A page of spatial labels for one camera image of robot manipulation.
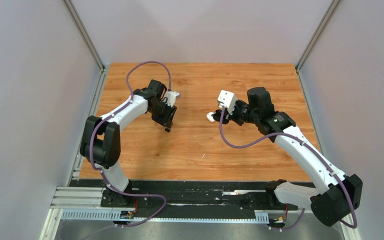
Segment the white earbud charging case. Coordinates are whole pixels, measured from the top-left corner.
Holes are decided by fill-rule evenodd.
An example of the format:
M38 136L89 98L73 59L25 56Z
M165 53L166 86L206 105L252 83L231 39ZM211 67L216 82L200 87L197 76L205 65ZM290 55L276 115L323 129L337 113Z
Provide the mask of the white earbud charging case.
M209 112L206 114L206 119L211 123L214 123L216 120L214 119L214 112Z

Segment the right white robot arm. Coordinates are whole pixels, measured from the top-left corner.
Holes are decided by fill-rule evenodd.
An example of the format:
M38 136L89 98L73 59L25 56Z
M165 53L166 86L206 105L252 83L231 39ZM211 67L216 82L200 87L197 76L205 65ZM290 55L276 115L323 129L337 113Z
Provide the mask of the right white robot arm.
M266 187L266 204L272 209L283 204L303 211L310 209L325 226L340 222L356 229L362 179L356 174L346 174L323 156L287 113L275 109L265 87L253 87L246 94L247 101L243 101L233 92L221 90L217 97L218 109L207 113L207 120L219 123L220 136L231 148L245 149L269 139L292 157L313 183L313 187L305 187L284 179L271 181ZM223 126L230 122L239 126L253 124L262 137L245 145L234 145L223 131Z

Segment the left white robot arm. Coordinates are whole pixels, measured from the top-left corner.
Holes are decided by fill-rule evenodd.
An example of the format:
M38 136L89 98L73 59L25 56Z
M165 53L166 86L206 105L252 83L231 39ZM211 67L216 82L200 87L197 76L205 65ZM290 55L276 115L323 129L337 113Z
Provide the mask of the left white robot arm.
M130 180L119 164L121 132L136 118L150 113L151 119L170 132L177 111L177 91L169 90L160 81L152 79L149 85L136 89L132 95L114 110L102 116L89 116L84 125L79 153L102 175L107 188L114 193L120 206L129 206L133 193Z

